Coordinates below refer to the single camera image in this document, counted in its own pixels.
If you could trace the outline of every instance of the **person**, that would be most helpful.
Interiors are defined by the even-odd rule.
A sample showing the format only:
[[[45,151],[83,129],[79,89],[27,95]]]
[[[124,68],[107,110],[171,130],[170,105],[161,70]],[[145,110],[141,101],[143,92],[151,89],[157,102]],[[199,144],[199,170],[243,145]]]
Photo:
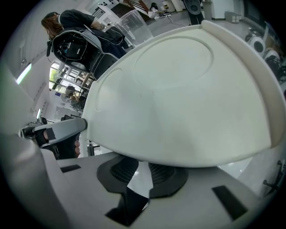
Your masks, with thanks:
[[[94,17],[78,10],[65,10],[63,13],[48,13],[41,21],[42,26],[47,31],[52,40],[65,29],[86,30],[87,26],[101,42],[102,50],[111,53],[117,58],[123,57],[126,52],[119,46],[119,42],[110,34],[102,31],[104,28]]]
[[[184,4],[185,4],[185,7],[187,8],[187,11],[188,11],[188,15],[189,15],[189,19],[190,19],[190,25],[200,25],[202,23],[202,21],[204,20],[202,10],[200,9],[200,13],[197,15],[194,15],[194,14],[189,12],[188,5],[186,4],[185,0],[184,0]]]
[[[76,108],[83,108],[85,105],[86,97],[77,97],[75,93],[69,93],[70,104]]]
[[[160,12],[157,4],[155,2],[152,2],[151,7],[148,11],[148,16],[152,19],[157,19],[160,17],[159,13],[163,13],[163,12]]]

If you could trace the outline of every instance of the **cable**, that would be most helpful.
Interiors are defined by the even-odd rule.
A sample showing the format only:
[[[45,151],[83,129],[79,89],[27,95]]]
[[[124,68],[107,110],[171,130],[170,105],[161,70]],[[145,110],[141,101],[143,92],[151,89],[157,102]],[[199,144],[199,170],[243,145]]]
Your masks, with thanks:
[[[190,19],[190,17],[189,17],[189,13],[188,13],[188,20],[189,20],[189,26],[192,25],[191,19]]]
[[[113,44],[111,41],[109,41],[109,40],[107,40],[107,39],[104,39],[104,38],[102,38],[102,37],[100,37],[100,36],[95,35],[94,32],[93,32],[90,28],[88,28],[86,25],[84,25],[84,26],[85,26],[85,27],[88,29],[88,31],[91,32],[94,36],[99,37],[99,38],[101,38],[102,40],[108,41],[108,42],[110,42],[111,44]],[[116,31],[113,30],[113,29],[111,29],[111,30],[112,30],[113,32],[115,32],[115,33],[118,33],[118,34],[121,36],[121,42],[118,43],[118,44],[113,44],[113,45],[120,45],[120,44],[122,43],[122,41],[123,41],[122,35],[121,35],[119,32],[116,32]]]
[[[50,61],[50,59],[49,59],[49,57],[48,57],[48,56],[47,56],[47,58],[48,58],[49,62],[50,62],[51,64],[53,64],[53,63]]]
[[[174,23],[171,17],[167,17],[167,18],[169,19],[169,21],[170,21],[173,25],[180,25],[180,26],[186,27],[185,25],[181,25],[181,24],[176,24],[176,23]]]

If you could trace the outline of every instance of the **black slot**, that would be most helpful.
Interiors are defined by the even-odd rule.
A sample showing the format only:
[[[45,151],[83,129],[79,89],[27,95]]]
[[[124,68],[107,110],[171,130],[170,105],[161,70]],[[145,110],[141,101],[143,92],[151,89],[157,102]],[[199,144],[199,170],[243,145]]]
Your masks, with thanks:
[[[212,190],[233,220],[236,220],[247,212],[247,208],[232,194],[227,187],[218,186],[212,188]]]
[[[70,171],[73,171],[73,170],[78,170],[80,168],[81,167],[79,165],[70,165],[70,166],[62,167],[61,171],[63,173],[66,173],[66,172],[70,172]]]

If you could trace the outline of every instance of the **white floor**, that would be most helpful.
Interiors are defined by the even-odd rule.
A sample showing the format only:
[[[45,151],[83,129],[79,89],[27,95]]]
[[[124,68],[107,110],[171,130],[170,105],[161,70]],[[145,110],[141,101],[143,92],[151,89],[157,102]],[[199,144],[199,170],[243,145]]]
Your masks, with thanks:
[[[157,21],[148,21],[147,24],[153,36],[189,25],[189,18],[186,11],[172,13],[172,20],[173,24],[168,18],[161,18]],[[227,21],[212,22],[230,30],[243,40],[250,27],[242,21],[237,24],[229,23]],[[278,147],[260,152],[252,158],[229,163],[227,165],[220,165],[219,167],[248,186],[258,197],[263,198],[270,190],[269,187],[263,185],[263,181],[267,180],[269,183],[274,182],[279,168],[277,161],[286,159],[285,142],[286,140]]]

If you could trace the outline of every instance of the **glass panel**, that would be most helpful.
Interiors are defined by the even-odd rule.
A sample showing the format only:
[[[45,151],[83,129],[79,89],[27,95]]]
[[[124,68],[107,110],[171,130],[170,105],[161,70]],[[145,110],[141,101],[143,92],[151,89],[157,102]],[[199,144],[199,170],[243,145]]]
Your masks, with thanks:
[[[72,77],[71,75],[65,75],[64,78],[70,80],[70,81],[74,81],[75,77]]]
[[[66,87],[64,87],[62,85],[57,85],[55,90],[58,92],[64,93],[66,91]]]
[[[59,68],[59,64],[53,63],[51,67],[58,69]]]
[[[73,87],[75,87],[75,89],[76,89],[77,91],[80,91],[80,87],[79,87],[78,85],[75,85],[75,84],[71,83],[71,82],[62,80],[61,84],[64,85],[64,86],[66,86],[66,87],[68,87],[68,86],[73,86]]]
[[[54,70],[54,69],[50,68],[50,80],[53,81],[53,82],[56,82],[57,75],[58,75],[57,70]]]
[[[55,85],[55,83],[49,82],[49,89],[52,89],[54,85]]]

